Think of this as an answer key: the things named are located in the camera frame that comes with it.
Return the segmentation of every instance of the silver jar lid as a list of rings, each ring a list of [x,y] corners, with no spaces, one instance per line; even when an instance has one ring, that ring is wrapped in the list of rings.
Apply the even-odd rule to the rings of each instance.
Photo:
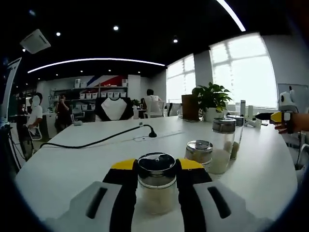
[[[212,152],[212,143],[205,140],[193,140],[187,143],[187,149],[190,151],[203,151],[206,153]]]
[[[235,127],[236,120],[232,118],[217,117],[212,122],[212,131],[216,133],[233,134]]]
[[[172,185],[176,180],[176,160],[173,156],[154,152],[138,159],[138,175],[142,185],[151,188]]]
[[[235,119],[236,120],[236,126],[238,126],[238,127],[242,127],[243,126],[244,118],[242,116],[228,115],[226,117]]]

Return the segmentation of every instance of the white table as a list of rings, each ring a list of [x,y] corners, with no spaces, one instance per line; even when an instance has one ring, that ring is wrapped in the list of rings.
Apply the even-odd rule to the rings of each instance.
[[[43,147],[21,169],[16,183],[34,213],[41,219],[56,218],[66,212],[70,200],[94,181],[102,181],[110,167],[118,161],[139,158],[162,151],[183,158],[186,143],[191,140],[212,141],[211,123],[186,122],[178,117],[84,123],[70,126],[51,140],[52,143],[83,145],[100,140],[138,125],[153,126],[158,136],[168,131],[181,133],[164,138],[135,142],[146,136],[148,127],[112,138],[85,149]],[[284,140],[272,125],[260,130],[247,127],[243,131],[236,161],[219,181],[246,201],[247,209],[257,217],[276,219],[297,189],[294,164]],[[132,231],[183,231],[180,208],[158,217],[138,210]]]

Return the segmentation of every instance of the ceiling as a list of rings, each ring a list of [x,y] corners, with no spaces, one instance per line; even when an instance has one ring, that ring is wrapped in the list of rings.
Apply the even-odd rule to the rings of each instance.
[[[227,0],[247,32],[288,34],[285,16],[269,0]],[[165,67],[125,61],[84,61],[61,64],[27,74],[40,66],[79,58],[127,58],[169,65],[208,46],[241,34],[215,0],[100,1],[84,4],[6,7],[2,51],[9,60],[23,57],[15,85],[32,87],[40,80],[80,75],[138,74],[153,76]],[[40,29],[52,45],[37,54],[22,52],[20,41]]]

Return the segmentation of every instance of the ceiling air conditioner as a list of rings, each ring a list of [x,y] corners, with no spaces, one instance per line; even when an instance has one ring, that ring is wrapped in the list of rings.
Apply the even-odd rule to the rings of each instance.
[[[36,29],[34,32],[24,38],[20,42],[20,45],[22,45],[31,54],[36,54],[37,52],[51,46],[39,29]]]

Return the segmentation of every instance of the curved led light strip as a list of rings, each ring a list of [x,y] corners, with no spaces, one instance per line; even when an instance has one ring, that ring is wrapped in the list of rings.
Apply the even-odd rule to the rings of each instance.
[[[232,17],[232,19],[235,21],[235,23],[239,27],[239,29],[241,31],[246,31],[245,27],[243,26],[243,24],[241,23],[241,21],[235,14],[235,12],[232,10],[232,8],[226,3],[226,1],[225,0],[216,0],[216,1],[220,3],[220,5],[228,12],[228,14]]]
[[[138,62],[138,63],[145,63],[145,64],[154,64],[154,65],[159,65],[159,66],[165,66],[164,64],[159,64],[159,63],[154,63],[154,62],[148,62],[148,61],[143,61],[143,60],[136,60],[136,59],[121,59],[121,58],[87,58],[87,59],[71,59],[71,60],[66,60],[66,61],[62,61],[62,62],[57,62],[57,63],[53,63],[53,64],[48,64],[48,65],[44,65],[41,67],[38,67],[36,69],[32,69],[30,71],[28,71],[28,73],[40,70],[40,69],[44,69],[47,67],[51,67],[54,65],[58,65],[58,64],[66,64],[66,63],[72,63],[72,62],[78,62],[78,61],[88,61],[88,60],[119,60],[119,61],[132,61],[132,62]]]

